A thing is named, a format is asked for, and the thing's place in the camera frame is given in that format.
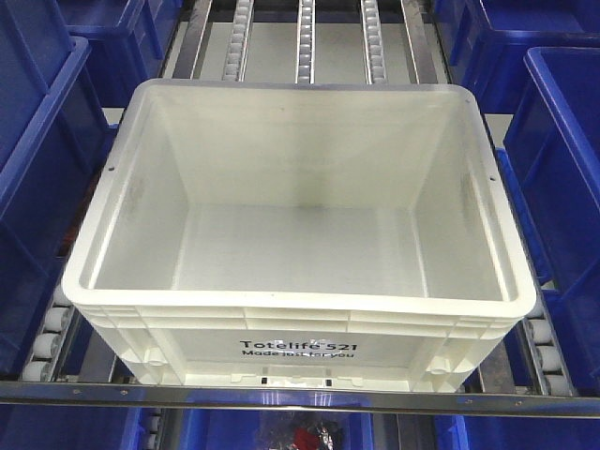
plastic crate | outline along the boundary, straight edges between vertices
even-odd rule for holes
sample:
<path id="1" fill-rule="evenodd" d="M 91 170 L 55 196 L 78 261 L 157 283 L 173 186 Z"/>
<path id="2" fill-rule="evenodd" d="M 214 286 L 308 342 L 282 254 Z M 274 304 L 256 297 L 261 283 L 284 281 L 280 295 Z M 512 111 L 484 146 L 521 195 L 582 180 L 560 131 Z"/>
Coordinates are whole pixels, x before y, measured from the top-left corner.
<path id="1" fill-rule="evenodd" d="M 592 450 L 600 421 L 525 417 L 437 416 L 438 450 Z"/>
<path id="2" fill-rule="evenodd" d="M 0 0 L 0 170 L 72 50 L 53 0 Z"/>
<path id="3" fill-rule="evenodd" d="M 532 49 L 504 140 L 592 377 L 600 370 L 600 49 Z"/>
<path id="4" fill-rule="evenodd" d="M 145 83 L 62 285 L 142 383 L 358 390 L 456 390 L 536 299 L 452 85 Z"/>
<path id="5" fill-rule="evenodd" d="M 294 424 L 301 426 L 320 421 L 333 421 L 341 428 L 339 450 L 374 450 L 370 414 L 235 410 L 186 410 L 178 450 L 280 448 L 274 443 L 292 443 L 289 441 L 293 441 Z"/>
<path id="6" fill-rule="evenodd" d="M 108 125 L 75 50 L 0 172 L 0 372 L 13 369 L 55 255 L 92 173 L 110 143 Z"/>
<path id="7" fill-rule="evenodd" d="M 453 81 L 484 113 L 515 112 L 531 47 L 600 47 L 596 0 L 436 0 L 435 14 Z"/>
<path id="8" fill-rule="evenodd" d="M 72 35 L 88 38 L 88 69 L 103 107 L 124 108 L 138 84 L 158 75 L 180 0 L 59 0 Z"/>
<path id="9" fill-rule="evenodd" d="M 0 406 L 0 450 L 144 450 L 139 408 Z"/>

steel bar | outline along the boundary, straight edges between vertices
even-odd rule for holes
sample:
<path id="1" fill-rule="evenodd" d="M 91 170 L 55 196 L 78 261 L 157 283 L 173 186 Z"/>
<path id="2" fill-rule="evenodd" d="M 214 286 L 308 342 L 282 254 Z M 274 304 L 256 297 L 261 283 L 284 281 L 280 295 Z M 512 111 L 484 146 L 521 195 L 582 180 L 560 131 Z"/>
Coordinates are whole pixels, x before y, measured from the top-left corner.
<path id="1" fill-rule="evenodd" d="M 172 74 L 173 78 L 191 80 L 194 78 L 197 68 L 202 66 L 203 46 L 205 46 L 207 40 L 205 35 L 207 34 L 208 15 L 211 6 L 212 0 L 196 0 L 196 3 L 194 3 L 184 41 Z"/>
<path id="2" fill-rule="evenodd" d="M 406 27 L 406 52 L 411 83 L 438 82 L 418 0 L 400 0 Z"/>

red object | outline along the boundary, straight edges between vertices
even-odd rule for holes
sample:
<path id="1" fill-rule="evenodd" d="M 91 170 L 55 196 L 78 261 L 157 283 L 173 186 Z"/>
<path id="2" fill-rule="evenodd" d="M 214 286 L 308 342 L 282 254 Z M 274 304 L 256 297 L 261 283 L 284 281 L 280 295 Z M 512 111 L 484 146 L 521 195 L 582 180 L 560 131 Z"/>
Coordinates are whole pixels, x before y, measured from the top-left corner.
<path id="1" fill-rule="evenodd" d="M 293 433 L 293 444 L 298 450 L 318 450 L 319 436 L 310 434 L 305 428 L 297 428 Z"/>

blue plastic bin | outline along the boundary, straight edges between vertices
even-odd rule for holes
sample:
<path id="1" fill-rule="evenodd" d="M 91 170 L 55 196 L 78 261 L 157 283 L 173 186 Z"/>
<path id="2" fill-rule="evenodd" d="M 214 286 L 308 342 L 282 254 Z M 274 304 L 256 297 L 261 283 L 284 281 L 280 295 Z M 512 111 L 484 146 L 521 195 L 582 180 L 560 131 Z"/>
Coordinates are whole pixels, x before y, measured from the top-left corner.
<path id="1" fill-rule="evenodd" d="M 0 171 L 0 373 L 14 369 L 56 253 L 111 134 L 75 48 Z"/>
<path id="2" fill-rule="evenodd" d="M 72 50 L 53 0 L 0 0 L 0 170 Z"/>
<path id="3" fill-rule="evenodd" d="M 139 408 L 0 406 L 0 450 L 143 450 Z"/>
<path id="4" fill-rule="evenodd" d="M 600 49 L 529 50 L 504 144 L 590 377 L 600 371 Z"/>
<path id="5" fill-rule="evenodd" d="M 600 47 L 597 0 L 436 0 L 453 82 L 483 113 L 513 113 L 528 80 L 531 47 Z"/>
<path id="6" fill-rule="evenodd" d="M 437 416 L 438 450 L 594 450 L 600 421 L 524 417 Z"/>
<path id="7" fill-rule="evenodd" d="M 271 442 L 267 438 L 285 435 L 286 425 L 292 422 L 289 416 L 288 412 L 187 410 L 178 450 L 256 450 Z M 342 428 L 340 450 L 374 450 L 370 414 L 323 412 L 318 416 Z"/>
<path id="8" fill-rule="evenodd" d="M 124 108 L 158 75 L 181 0 L 59 0 L 71 35 L 88 38 L 88 69 L 103 107 Z"/>

metal shelf rack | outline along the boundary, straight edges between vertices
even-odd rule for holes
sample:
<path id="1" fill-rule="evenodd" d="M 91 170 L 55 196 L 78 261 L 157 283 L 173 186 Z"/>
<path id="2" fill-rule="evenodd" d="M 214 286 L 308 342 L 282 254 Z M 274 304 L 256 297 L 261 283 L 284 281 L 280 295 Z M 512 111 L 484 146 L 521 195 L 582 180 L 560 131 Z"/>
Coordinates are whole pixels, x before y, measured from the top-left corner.
<path id="1" fill-rule="evenodd" d="M 181 48 L 178 52 L 172 51 L 172 59 L 176 56 L 172 76 L 180 79 L 195 78 L 203 65 L 212 23 L 227 21 L 232 23 L 232 31 L 222 80 L 242 82 L 246 72 L 252 24 L 256 21 L 287 22 L 297 23 L 295 82 L 314 83 L 314 55 L 318 51 L 315 48 L 315 24 L 337 20 L 346 22 L 350 18 L 350 21 L 357 21 L 362 25 L 366 83 L 387 82 L 381 24 L 393 21 L 397 21 L 398 26 L 403 23 L 405 27 L 404 45 L 408 49 L 407 67 L 412 83 L 438 82 L 432 46 L 426 33 L 426 23 L 431 23 L 427 0 L 380 0 L 379 5 L 377 0 L 359 0 L 356 4 L 341 0 L 322 1 L 325 5 L 319 9 L 319 0 L 237 0 L 235 4 L 230 0 L 196 0 L 182 15 L 181 26 L 187 28 Z M 60 300 L 55 298 L 54 303 L 60 303 Z M 83 320 L 73 309 L 66 321 L 59 351 L 52 358 L 52 369 L 45 374 L 45 381 L 2 381 L 0 402 L 154 407 L 173 409 L 173 415 L 177 414 L 174 409 L 222 408 L 358 411 L 387 413 L 392 414 L 391 417 L 395 417 L 393 414 L 455 413 L 600 417 L 600 398 L 578 397 L 570 384 L 562 359 L 562 367 L 554 372 L 564 376 L 565 388 L 561 397 L 549 394 L 545 371 L 536 354 L 532 324 L 533 321 L 547 321 L 549 324 L 549 315 L 543 304 L 539 305 L 530 320 L 524 320 L 517 329 L 521 351 L 529 362 L 532 385 L 515 386 L 506 349 L 501 344 L 478 369 L 480 389 L 455 394 L 140 385 L 115 375 L 116 356 L 96 334 L 90 338 L 81 370 L 78 374 L 71 374 L 66 373 L 62 365 L 66 355 L 77 343 L 77 329 Z M 560 352 L 559 342 L 551 325 L 550 332 L 550 344 Z M 32 353 L 30 360 L 33 359 L 35 356 Z M 360 406 L 334 406 L 339 404 Z"/>

